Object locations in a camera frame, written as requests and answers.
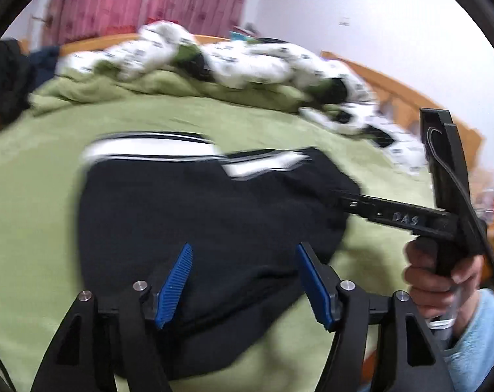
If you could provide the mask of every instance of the hand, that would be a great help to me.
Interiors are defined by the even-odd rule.
[[[453,327],[454,337],[459,338],[478,306],[483,258],[474,256],[462,260],[453,269],[451,279],[448,279],[430,272],[436,267],[436,260],[426,252],[427,247],[434,249],[437,244],[433,240],[417,238],[405,246],[406,257],[411,264],[403,273],[405,281],[412,285],[408,292],[421,315],[433,318],[444,314],[453,303],[455,294],[450,288],[455,284],[461,285],[461,299]]]

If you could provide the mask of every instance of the metal bolt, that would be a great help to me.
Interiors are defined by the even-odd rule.
[[[339,285],[342,287],[343,290],[347,290],[347,292],[350,292],[351,290],[354,290],[356,288],[354,282],[350,280],[343,280]]]
[[[400,290],[396,292],[396,298],[398,298],[401,302],[406,302],[410,299],[410,296],[407,292]]]
[[[89,299],[93,297],[93,294],[91,293],[90,290],[84,290],[83,292],[80,292],[78,295],[78,299],[81,300],[82,302],[86,302]]]
[[[137,292],[141,292],[148,288],[148,284],[145,280],[138,280],[136,283],[132,285],[132,288]]]

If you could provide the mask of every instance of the green bed sheet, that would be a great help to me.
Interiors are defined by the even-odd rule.
[[[416,178],[395,171],[367,141],[287,113],[156,95],[26,114],[0,134],[0,356],[21,392],[30,390],[49,341],[81,290],[73,242],[80,153],[100,134],[136,130],[203,133],[226,153],[315,146],[364,193],[432,205],[427,172]],[[405,288],[402,248],[409,237],[351,216],[332,265],[366,290],[390,294]],[[375,335],[372,330],[371,346]],[[331,342],[302,297],[231,367],[173,382],[173,390],[312,391]],[[127,390],[123,381],[119,390]]]

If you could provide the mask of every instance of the light blue sleeve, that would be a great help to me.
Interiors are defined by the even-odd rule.
[[[480,290],[478,307],[456,345],[443,351],[455,392],[474,392],[494,366],[494,293]],[[368,392],[370,385],[360,389]]]

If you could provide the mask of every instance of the curtain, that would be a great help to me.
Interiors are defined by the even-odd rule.
[[[51,0],[43,45],[135,32],[142,22],[171,20],[193,34],[227,36],[244,0]]]
[[[101,35],[135,32],[142,0],[51,0],[44,45],[66,44]]]

